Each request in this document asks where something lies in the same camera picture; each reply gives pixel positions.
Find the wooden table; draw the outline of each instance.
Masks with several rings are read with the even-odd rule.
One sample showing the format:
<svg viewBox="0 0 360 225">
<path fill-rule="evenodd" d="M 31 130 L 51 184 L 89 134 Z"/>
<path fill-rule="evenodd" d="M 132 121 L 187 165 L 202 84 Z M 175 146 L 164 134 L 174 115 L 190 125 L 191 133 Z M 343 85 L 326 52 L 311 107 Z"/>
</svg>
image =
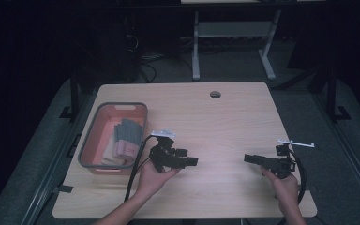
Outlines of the wooden table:
<svg viewBox="0 0 360 225">
<path fill-rule="evenodd" d="M 221 97 L 212 98 L 212 91 Z M 143 102 L 148 107 L 146 135 L 168 128 L 176 133 L 173 147 L 199 158 L 196 167 L 186 167 L 168 181 L 135 218 L 282 217 L 259 166 L 244 162 L 244 154 L 276 157 L 277 139 L 288 139 L 266 84 L 194 82 L 103 85 L 64 181 L 73 189 L 60 192 L 56 218 L 101 218 L 124 200 L 128 176 L 95 175 L 77 159 L 97 107 L 108 101 Z M 157 143 L 151 140 L 144 154 Z M 309 191 L 300 208 L 304 217 L 316 215 Z"/>
</svg>

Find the hand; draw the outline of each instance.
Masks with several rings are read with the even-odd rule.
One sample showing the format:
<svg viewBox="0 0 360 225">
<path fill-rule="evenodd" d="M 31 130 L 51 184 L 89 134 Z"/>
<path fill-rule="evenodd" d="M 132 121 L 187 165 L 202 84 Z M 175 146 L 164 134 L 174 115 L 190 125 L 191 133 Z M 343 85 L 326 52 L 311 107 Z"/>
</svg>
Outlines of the hand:
<svg viewBox="0 0 360 225">
<path fill-rule="evenodd" d="M 271 181 L 279 201 L 279 210 L 289 224 L 306 224 L 302 218 L 297 200 L 299 185 L 296 177 L 291 174 L 285 179 L 279 179 L 264 167 L 261 167 L 261 171 Z"/>
<path fill-rule="evenodd" d="M 139 178 L 139 185 L 135 195 L 141 195 L 150 199 L 156 194 L 165 183 L 173 176 L 178 174 L 180 169 L 171 169 L 167 172 L 158 172 L 154 164 L 149 160 L 142 166 L 142 171 Z"/>
</svg>

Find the dark floor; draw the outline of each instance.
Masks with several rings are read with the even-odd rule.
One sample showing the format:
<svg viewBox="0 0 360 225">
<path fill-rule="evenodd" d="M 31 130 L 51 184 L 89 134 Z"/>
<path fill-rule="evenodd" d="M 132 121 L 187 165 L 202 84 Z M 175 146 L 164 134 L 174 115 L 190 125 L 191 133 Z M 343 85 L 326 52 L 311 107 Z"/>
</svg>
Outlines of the dark floor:
<svg viewBox="0 0 360 225">
<path fill-rule="evenodd" d="M 68 62 L 86 62 L 84 68 L 93 70 L 96 60 L 91 59 L 90 55 L 71 58 L 69 61 L 62 60 L 73 55 L 67 55 L 67 51 L 61 47 L 72 48 L 75 43 L 78 44 L 76 49 L 84 53 L 85 50 L 79 44 L 88 39 L 74 41 L 61 38 L 65 26 L 53 15 L 60 14 L 63 17 L 66 13 L 56 7 L 48 8 L 50 10 L 42 10 L 42 7 L 33 4 L 13 6 L 10 2 L 1 6 L 0 156 L 5 151 L 5 157 L 0 157 L 0 224 L 21 224 L 24 221 L 36 193 L 43 189 L 41 183 L 47 176 L 57 149 L 67 151 L 72 140 L 82 132 L 84 120 L 96 95 L 93 85 L 99 85 L 98 82 L 85 85 L 90 77 L 86 81 L 80 81 L 83 82 L 82 90 L 90 93 L 81 95 L 80 114 L 73 122 L 60 118 L 63 109 L 70 106 L 68 78 L 74 69 Z M 70 19 L 74 18 L 71 13 L 66 15 Z M 187 41 L 185 39 L 181 46 L 186 47 Z M 260 81 L 273 87 L 304 71 L 288 68 L 294 42 L 285 42 L 282 37 L 277 37 L 269 55 L 277 79 L 268 80 L 257 54 L 264 42 L 264 38 L 203 40 L 200 82 Z M 152 83 L 192 82 L 190 51 L 182 48 L 179 52 L 177 47 L 175 45 L 169 51 L 164 51 L 171 54 L 166 55 L 167 57 L 144 62 L 147 66 L 141 66 L 141 69 L 148 81 L 153 80 L 156 72 Z M 151 52 L 142 52 L 144 59 L 158 57 L 162 53 L 162 49 L 147 50 Z M 130 73 L 135 76 L 135 83 L 146 83 L 138 71 L 131 70 Z M 100 74 L 101 80 L 106 81 L 104 73 L 97 74 Z M 347 157 L 347 149 L 351 148 L 360 161 L 360 90 L 356 95 L 349 85 L 338 81 L 337 106 L 344 106 L 351 120 L 340 120 L 334 124 L 325 112 L 326 89 L 320 94 L 311 94 L 308 91 L 311 79 L 312 77 L 308 77 L 285 91 L 272 91 L 273 99 L 289 137 L 301 143 L 315 142 L 319 146 L 314 151 L 295 148 L 307 168 L 308 185 L 318 207 L 318 216 L 327 224 L 360 224 L 360 174 Z M 58 184 L 63 179 L 69 162 L 69 157 L 58 160 L 57 170 L 52 173 L 49 185 Z M 43 208 L 35 211 L 37 214 L 38 211 L 41 212 L 36 217 L 37 224 L 89 224 L 93 221 L 56 219 L 52 216 L 56 194 L 50 199 L 49 194 L 44 197 L 46 199 L 42 198 L 42 204 L 39 205 L 44 205 Z M 135 224 L 174 222 L 179 221 L 142 220 Z M 276 224 L 278 219 L 250 219 L 250 222 Z M 309 218 L 307 222 L 324 224 L 316 217 Z M 197 221 L 197 224 L 217 225 L 240 223 L 240 220 L 230 219 Z"/>
</svg>

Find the gray carpet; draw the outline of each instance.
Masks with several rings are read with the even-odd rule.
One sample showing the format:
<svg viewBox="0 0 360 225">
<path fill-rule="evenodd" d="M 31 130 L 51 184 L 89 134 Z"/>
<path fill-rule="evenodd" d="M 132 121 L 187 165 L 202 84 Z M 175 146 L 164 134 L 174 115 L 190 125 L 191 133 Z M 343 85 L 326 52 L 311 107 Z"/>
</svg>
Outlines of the gray carpet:
<svg viewBox="0 0 360 225">
<path fill-rule="evenodd" d="M 269 54 L 277 79 L 266 78 L 257 50 L 263 40 L 235 41 L 227 43 L 225 51 L 214 54 L 201 54 L 200 82 L 249 82 L 261 81 L 268 86 L 281 84 L 294 77 L 300 70 L 288 69 L 287 63 L 293 43 L 275 42 Z M 165 58 L 149 63 L 155 68 L 157 76 L 153 83 L 189 83 L 192 74 L 189 68 L 190 53 L 180 58 Z M 153 70 L 143 67 L 148 77 Z M 318 208 L 318 216 L 326 224 L 360 224 L 360 184 L 356 179 L 342 145 L 334 134 L 334 124 L 325 114 L 321 102 L 324 92 L 312 95 L 307 91 L 310 78 L 301 81 L 286 91 L 272 91 L 279 115 L 288 136 L 300 143 L 316 143 L 318 148 L 294 147 L 300 156 L 308 175 L 308 187 Z M 136 83 L 144 83 L 140 77 Z M 21 224 L 32 203 L 49 165 L 61 146 L 68 145 L 77 133 L 82 132 L 84 120 L 90 111 L 93 97 L 84 96 L 82 113 L 74 123 L 59 118 L 64 107 L 69 106 L 69 82 L 63 84 L 52 101 L 45 117 L 40 122 L 33 139 L 28 144 L 20 163 L 12 174 L 0 197 L 0 224 Z M 346 108 L 352 120 L 339 121 L 341 129 L 360 160 L 360 106 L 353 92 L 344 83 L 338 82 L 337 104 Z M 57 171 L 52 185 L 64 178 L 70 158 L 67 152 L 60 153 Z M 94 219 L 57 219 L 52 216 L 57 194 L 46 195 L 46 202 L 36 224 L 90 224 Z M 253 225 L 277 224 L 278 218 L 250 219 Z M 308 218 L 308 224 L 324 224 L 317 218 Z M 135 220 L 134 224 L 181 224 L 178 220 Z M 201 219 L 197 225 L 241 224 L 239 219 Z"/>
</svg>

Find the black cable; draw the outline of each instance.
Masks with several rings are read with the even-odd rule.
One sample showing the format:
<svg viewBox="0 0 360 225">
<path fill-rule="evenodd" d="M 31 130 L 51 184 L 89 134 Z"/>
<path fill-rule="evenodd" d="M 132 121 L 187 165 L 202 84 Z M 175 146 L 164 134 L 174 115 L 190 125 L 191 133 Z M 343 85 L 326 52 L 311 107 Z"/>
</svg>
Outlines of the black cable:
<svg viewBox="0 0 360 225">
<path fill-rule="evenodd" d="M 148 79 L 147 74 L 142 70 L 142 66 L 151 68 L 151 69 L 154 71 L 154 76 L 153 76 L 152 79 Z M 156 70 L 154 67 L 150 66 L 150 65 L 139 64 L 139 71 L 140 71 L 140 73 L 142 74 L 142 77 L 144 78 L 144 80 L 145 80 L 146 83 L 151 83 L 151 82 L 153 82 L 154 79 L 155 79 L 156 76 L 157 76 L 157 70 Z"/>
<path fill-rule="evenodd" d="M 315 215 L 315 218 L 321 222 L 321 224 L 323 225 L 328 225 L 325 221 L 323 221 L 323 219 L 321 219 L 320 217 L 318 217 L 318 215 Z"/>
<path fill-rule="evenodd" d="M 302 165 L 302 162 L 300 161 L 300 158 L 296 156 L 296 154 L 294 153 L 294 151 L 292 151 L 291 149 L 286 149 L 293 157 L 294 160 L 296 161 L 297 167 L 299 168 L 299 172 L 300 172 L 300 190 L 299 190 L 299 194 L 297 196 L 297 201 L 298 203 L 300 203 L 303 199 L 303 196 L 306 192 L 306 185 L 307 185 L 307 174 L 306 171 Z M 277 225 L 283 225 L 286 223 L 286 218 L 284 217 Z"/>
<path fill-rule="evenodd" d="M 199 50 L 200 54 L 218 54 L 226 51 L 226 48 L 221 43 L 217 44 L 213 39 L 211 39 L 210 42 L 211 43 L 208 46 L 206 46 L 205 43 L 201 44 L 201 49 Z"/>
<path fill-rule="evenodd" d="M 192 71 L 192 66 L 186 60 L 180 59 L 180 58 L 178 60 L 185 63 L 187 65 L 187 67 Z"/>
<path fill-rule="evenodd" d="M 247 225 L 252 225 L 252 223 L 247 218 L 244 218 L 244 220 L 247 223 Z"/>
<path fill-rule="evenodd" d="M 140 170 L 140 168 L 144 165 L 145 162 L 148 161 L 148 159 L 150 159 L 150 157 L 146 158 L 142 163 L 140 163 L 140 166 L 137 168 L 137 171 Z"/>
<path fill-rule="evenodd" d="M 125 195 L 124 202 L 126 202 L 126 201 L 129 199 L 131 186 L 133 185 L 134 177 L 136 176 L 137 171 L 138 171 L 138 168 L 139 168 L 138 165 L 139 165 L 140 158 L 142 157 L 143 150 L 144 150 L 144 147 L 145 147 L 147 141 L 148 141 L 151 137 L 154 137 L 154 136 L 149 135 L 149 136 L 140 144 L 139 152 L 137 153 L 136 159 L 134 160 L 133 169 L 132 169 L 131 174 L 130 174 L 129 182 L 127 183 L 127 194 Z"/>
</svg>

